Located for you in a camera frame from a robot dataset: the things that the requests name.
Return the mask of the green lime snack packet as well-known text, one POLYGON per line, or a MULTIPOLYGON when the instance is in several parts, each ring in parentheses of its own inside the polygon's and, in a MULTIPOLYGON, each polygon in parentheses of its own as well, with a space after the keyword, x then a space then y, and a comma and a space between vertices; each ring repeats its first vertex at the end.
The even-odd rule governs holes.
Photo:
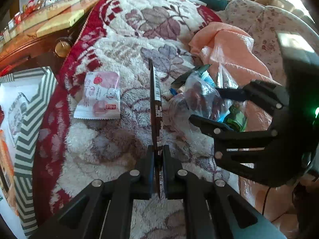
POLYGON ((248 119, 241 111, 239 106, 233 104, 229 108, 229 114, 225 116, 223 123, 236 132, 244 132, 247 126, 248 119))

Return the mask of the clear bag of red dates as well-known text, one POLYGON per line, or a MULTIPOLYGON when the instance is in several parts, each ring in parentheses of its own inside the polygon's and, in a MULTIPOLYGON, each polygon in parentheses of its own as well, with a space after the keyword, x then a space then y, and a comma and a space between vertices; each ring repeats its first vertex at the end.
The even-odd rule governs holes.
POLYGON ((184 91, 173 96, 168 104, 168 116, 179 132, 192 129, 189 117, 194 114, 222 122, 229 113, 230 102, 221 98, 216 88, 201 79, 198 73, 187 77, 184 91))

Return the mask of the light blue snack packet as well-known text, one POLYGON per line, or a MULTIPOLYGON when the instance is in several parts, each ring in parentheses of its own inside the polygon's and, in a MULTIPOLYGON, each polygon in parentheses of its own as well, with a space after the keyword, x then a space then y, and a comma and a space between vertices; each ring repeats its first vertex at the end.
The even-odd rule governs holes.
POLYGON ((211 87, 215 88, 216 84, 213 81, 212 77, 210 76, 210 74, 208 73, 208 71, 204 71, 201 75, 201 79, 203 81, 205 81, 207 84, 209 84, 211 87))

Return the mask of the dark snack bar packet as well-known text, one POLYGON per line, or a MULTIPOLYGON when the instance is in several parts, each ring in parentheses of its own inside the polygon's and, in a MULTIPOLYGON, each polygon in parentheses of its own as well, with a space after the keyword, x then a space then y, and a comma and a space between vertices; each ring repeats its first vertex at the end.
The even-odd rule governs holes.
POLYGON ((162 101, 160 93, 160 81, 157 70, 152 59, 148 59, 150 70, 150 113, 151 131, 154 152, 154 169, 157 195, 160 198, 160 171, 162 170, 163 160, 163 122, 162 122, 162 101))

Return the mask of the floral sofa cushion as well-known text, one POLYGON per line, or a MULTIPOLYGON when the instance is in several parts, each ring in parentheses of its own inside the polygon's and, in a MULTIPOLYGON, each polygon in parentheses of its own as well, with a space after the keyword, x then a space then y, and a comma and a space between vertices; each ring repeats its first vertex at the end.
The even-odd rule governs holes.
POLYGON ((268 68, 273 80, 286 84, 277 32, 302 36, 318 52, 318 34, 303 20, 284 9, 250 0, 232 0, 216 14, 222 22, 244 30, 254 39, 253 54, 268 68))

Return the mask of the peach pink cloth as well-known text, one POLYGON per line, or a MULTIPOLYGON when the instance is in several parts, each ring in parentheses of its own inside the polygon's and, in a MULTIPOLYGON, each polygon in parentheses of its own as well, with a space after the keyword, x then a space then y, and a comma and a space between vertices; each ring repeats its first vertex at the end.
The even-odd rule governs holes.
MULTIPOLYGON (((190 52, 211 64, 209 73, 215 76, 224 66, 239 86, 257 79, 275 83, 268 68, 253 53, 254 39, 239 27, 221 22, 211 22, 198 31, 189 43, 190 52)), ((274 225, 297 224, 292 205, 290 186, 267 190, 266 186, 239 178, 241 195, 274 225)))

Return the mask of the red white floral fleece blanket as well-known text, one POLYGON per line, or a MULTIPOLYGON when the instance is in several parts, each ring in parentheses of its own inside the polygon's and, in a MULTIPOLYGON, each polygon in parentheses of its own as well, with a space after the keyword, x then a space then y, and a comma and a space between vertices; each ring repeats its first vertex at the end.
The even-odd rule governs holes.
POLYGON ((63 208, 94 179, 111 181, 134 167, 152 143, 150 74, 159 71, 162 101, 171 83, 199 65, 189 42, 220 17, 187 0, 100 0, 91 11, 57 76, 33 164, 33 203, 38 224, 63 208), (120 75, 121 117, 73 117, 88 72, 120 75))

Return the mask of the pink white snack packet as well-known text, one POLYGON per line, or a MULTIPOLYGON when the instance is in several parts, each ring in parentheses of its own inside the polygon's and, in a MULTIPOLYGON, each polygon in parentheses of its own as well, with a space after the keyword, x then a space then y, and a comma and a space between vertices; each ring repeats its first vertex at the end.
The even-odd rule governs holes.
POLYGON ((120 75, 114 71, 88 72, 75 119, 109 120, 121 117, 120 75))

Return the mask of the green striped white tray box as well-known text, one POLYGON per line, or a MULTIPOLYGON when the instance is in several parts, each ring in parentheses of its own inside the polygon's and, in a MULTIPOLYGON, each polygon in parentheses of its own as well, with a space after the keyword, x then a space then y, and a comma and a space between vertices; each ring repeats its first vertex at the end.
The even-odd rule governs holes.
POLYGON ((38 228, 32 169, 37 139, 57 80, 50 67, 1 77, 1 216, 17 238, 38 228))

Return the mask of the brass round knob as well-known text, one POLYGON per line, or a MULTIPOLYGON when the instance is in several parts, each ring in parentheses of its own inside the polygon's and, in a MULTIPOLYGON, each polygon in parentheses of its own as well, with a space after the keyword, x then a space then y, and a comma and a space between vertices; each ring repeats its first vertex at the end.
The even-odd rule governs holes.
POLYGON ((73 43, 71 39, 67 37, 59 38, 58 40, 56 40, 55 54, 61 58, 67 57, 72 48, 72 45, 73 43))

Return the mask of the wooden coffee table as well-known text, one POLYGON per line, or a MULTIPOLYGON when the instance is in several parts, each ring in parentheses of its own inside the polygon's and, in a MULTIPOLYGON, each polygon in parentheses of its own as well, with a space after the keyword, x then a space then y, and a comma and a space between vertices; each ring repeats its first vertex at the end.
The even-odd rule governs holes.
POLYGON ((55 54, 56 40, 67 37, 74 45, 98 1, 60 0, 22 20, 1 42, 1 74, 41 66, 57 72, 65 58, 55 54))

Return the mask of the santa figurine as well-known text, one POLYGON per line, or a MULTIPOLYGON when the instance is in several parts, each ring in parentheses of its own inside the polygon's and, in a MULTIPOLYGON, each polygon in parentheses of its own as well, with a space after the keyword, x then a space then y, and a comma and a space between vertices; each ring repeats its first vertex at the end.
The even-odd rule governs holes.
POLYGON ((35 0, 29 0, 27 4, 23 5, 23 14, 29 15, 35 10, 35 0))

